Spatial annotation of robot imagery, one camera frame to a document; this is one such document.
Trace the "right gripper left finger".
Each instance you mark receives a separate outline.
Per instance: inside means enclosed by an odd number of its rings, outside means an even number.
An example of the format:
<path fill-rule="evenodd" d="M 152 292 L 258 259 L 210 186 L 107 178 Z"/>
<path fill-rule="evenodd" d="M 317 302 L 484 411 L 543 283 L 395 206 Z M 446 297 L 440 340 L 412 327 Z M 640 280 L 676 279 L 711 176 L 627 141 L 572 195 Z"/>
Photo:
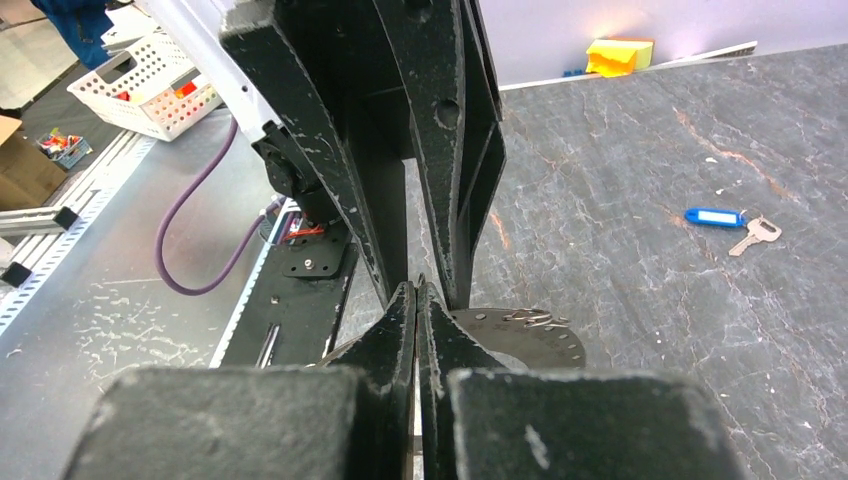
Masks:
<path fill-rule="evenodd" d="M 66 479 L 409 479 L 416 294 L 323 366 L 144 368 L 98 401 Z"/>

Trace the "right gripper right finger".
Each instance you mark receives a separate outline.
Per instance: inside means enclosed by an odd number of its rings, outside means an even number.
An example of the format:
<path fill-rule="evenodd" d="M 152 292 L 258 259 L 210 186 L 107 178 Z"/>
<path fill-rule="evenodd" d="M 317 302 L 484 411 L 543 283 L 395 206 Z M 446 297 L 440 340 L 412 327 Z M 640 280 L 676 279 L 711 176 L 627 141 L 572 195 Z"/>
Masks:
<path fill-rule="evenodd" d="M 421 282 L 417 308 L 450 310 Z M 651 370 L 442 372 L 442 333 L 418 335 L 423 474 L 428 479 L 739 479 L 715 399 Z"/>

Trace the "silver key blue tag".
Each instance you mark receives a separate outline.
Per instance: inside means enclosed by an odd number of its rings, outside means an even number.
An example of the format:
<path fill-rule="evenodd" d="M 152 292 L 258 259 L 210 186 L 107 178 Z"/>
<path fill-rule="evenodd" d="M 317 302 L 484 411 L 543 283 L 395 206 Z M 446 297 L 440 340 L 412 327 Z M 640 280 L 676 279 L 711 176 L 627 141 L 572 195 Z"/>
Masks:
<path fill-rule="evenodd" d="M 744 229 L 745 237 L 728 251 L 731 257 L 743 255 L 750 246 L 773 243 L 782 235 L 782 229 L 770 220 L 762 216 L 748 220 L 743 213 L 737 211 L 695 207 L 684 211 L 684 219 L 696 225 Z"/>

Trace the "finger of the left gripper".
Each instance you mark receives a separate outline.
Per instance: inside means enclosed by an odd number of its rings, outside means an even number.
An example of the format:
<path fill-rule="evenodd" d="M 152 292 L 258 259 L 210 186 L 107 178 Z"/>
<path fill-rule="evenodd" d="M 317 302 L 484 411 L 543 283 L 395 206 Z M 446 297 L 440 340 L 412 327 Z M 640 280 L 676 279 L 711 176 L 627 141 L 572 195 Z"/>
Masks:
<path fill-rule="evenodd" d="M 504 169 L 502 103 L 476 1 L 375 4 L 403 81 L 447 306 L 469 305 L 475 250 Z"/>
<path fill-rule="evenodd" d="M 407 279 L 404 165 L 364 104 L 396 87 L 372 6 L 236 6 L 220 42 L 348 225 L 381 303 Z"/>

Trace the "large metal disc keyring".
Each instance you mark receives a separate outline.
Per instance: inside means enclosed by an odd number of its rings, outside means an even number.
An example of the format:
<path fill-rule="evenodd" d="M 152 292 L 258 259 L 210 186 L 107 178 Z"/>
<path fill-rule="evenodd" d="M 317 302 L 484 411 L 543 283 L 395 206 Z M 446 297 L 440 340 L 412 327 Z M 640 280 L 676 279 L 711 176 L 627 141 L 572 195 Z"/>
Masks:
<path fill-rule="evenodd" d="M 343 344 L 317 363 L 319 367 L 355 368 L 376 377 L 394 378 L 415 372 L 420 362 L 418 335 L 425 318 L 440 319 L 432 331 L 442 333 L 438 369 L 573 369 L 586 365 L 585 348 L 562 317 L 543 310 L 478 308 L 426 313 L 410 312 L 403 322 L 380 320 L 362 336 Z"/>

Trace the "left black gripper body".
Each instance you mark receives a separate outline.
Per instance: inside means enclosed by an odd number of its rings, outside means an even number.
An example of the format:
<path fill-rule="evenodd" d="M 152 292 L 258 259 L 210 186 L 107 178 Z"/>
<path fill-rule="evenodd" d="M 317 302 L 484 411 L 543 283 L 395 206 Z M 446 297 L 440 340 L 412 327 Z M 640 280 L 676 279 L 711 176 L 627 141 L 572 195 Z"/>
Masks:
<path fill-rule="evenodd" d="M 477 153 L 474 1 L 270 1 L 276 58 L 293 93 L 269 95 L 310 159 L 355 157 L 358 142 L 389 159 Z"/>

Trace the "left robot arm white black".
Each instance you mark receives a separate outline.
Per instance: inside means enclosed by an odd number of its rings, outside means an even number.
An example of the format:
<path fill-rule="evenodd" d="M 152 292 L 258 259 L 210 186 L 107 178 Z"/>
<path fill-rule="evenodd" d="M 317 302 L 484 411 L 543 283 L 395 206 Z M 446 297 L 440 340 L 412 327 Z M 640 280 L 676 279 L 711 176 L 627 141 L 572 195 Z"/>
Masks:
<path fill-rule="evenodd" d="M 415 159 L 446 305 L 473 260 L 506 161 L 475 1 L 147 1 L 217 89 L 271 186 L 344 223 L 382 300 L 408 275 L 403 161 Z"/>

